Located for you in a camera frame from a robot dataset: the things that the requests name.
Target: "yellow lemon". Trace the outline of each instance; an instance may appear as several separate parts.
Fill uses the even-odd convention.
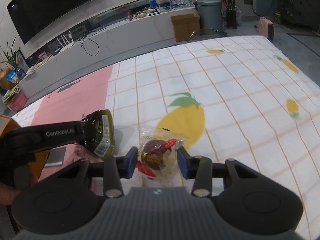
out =
[[[223,49],[209,49],[209,50],[207,50],[207,52],[210,54],[220,54],[220,53],[223,53],[224,50]]]
[[[164,116],[158,123],[157,128],[166,128],[171,132],[188,136],[190,139],[184,145],[188,149],[202,135],[204,130],[204,111],[189,92],[174,95],[183,96],[175,99],[168,107],[179,107]]]
[[[292,71],[294,71],[295,73],[299,74],[299,70],[288,60],[275,56],[276,59],[282,61],[288,68],[290,68]]]
[[[297,117],[299,117],[299,106],[295,100],[288,99],[286,101],[286,106],[287,106],[287,110],[288,110],[289,114],[291,115],[291,117],[293,117],[295,119]]]

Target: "gray trash can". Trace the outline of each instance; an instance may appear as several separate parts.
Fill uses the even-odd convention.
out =
[[[223,33],[221,0],[197,0],[195,6],[200,15],[200,28],[214,29]]]

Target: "bottle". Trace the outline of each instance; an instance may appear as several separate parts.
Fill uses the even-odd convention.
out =
[[[127,12],[127,15],[128,15],[128,19],[129,19],[129,21],[132,21],[132,18],[131,18],[131,11],[130,11],[130,10]]]
[[[19,77],[20,80],[22,80],[26,76],[26,73],[20,67],[16,68],[16,74],[17,74],[17,76]]]

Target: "cable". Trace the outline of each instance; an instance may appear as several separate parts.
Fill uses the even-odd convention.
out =
[[[96,55],[91,55],[90,53],[88,53],[88,52],[86,51],[85,47],[83,46],[83,43],[84,43],[85,38],[87,38],[88,40],[90,40],[90,41],[92,41],[93,43],[97,44],[97,46],[98,46],[98,52],[97,52]],[[85,37],[82,39],[82,42],[81,42],[81,40],[79,40],[79,41],[80,41],[80,43],[81,43],[81,47],[84,48],[84,51],[85,51],[89,56],[95,57],[95,56],[97,56],[97,55],[99,54],[100,48],[99,48],[98,43],[96,43],[95,41],[91,40],[91,39],[88,38],[87,36],[85,36]]]
[[[106,27],[102,27],[101,29],[99,29],[99,31],[92,33],[92,35],[88,36],[88,35],[90,34],[90,32],[89,32],[89,33],[87,33],[85,36],[83,36],[83,37],[81,37],[81,38],[79,39],[79,42],[80,42],[80,44],[81,44],[81,47],[84,48],[84,51],[85,51],[89,56],[95,57],[95,56],[97,56],[97,55],[99,54],[99,51],[100,51],[100,47],[99,47],[98,43],[96,43],[95,41],[91,40],[90,37],[98,34],[99,32],[101,32],[102,30],[105,30],[105,29],[106,29]],[[95,44],[98,46],[98,52],[97,52],[96,55],[91,55],[90,53],[88,53],[88,52],[86,51],[85,47],[83,46],[84,40],[85,40],[86,38],[87,38],[89,41],[92,41],[93,43],[95,43]]]
[[[263,17],[263,16],[267,15],[267,14],[270,12],[272,5],[273,5],[273,0],[271,0],[270,7],[269,7],[268,11],[267,11],[264,15],[259,15],[259,14],[257,14],[257,13],[254,11],[254,9],[253,9],[253,4],[251,4],[251,8],[252,8],[253,13],[254,13],[256,16]]]
[[[256,29],[256,31],[258,32],[258,24],[259,24],[259,22],[258,21],[254,21],[253,22],[253,26],[254,26],[254,28]]]

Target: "tablecloth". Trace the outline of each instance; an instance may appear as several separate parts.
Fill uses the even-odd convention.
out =
[[[262,36],[227,37],[160,49],[105,67],[60,88],[13,118],[22,126],[113,114],[116,153],[140,145],[139,129],[188,135],[190,155],[235,158],[295,192],[304,213],[297,232],[320,234],[320,88]],[[64,165],[83,156],[67,146]],[[135,171],[125,192],[144,186]],[[213,179],[213,192],[223,190]],[[178,174],[176,186],[191,189]],[[94,189],[102,190],[97,181]]]

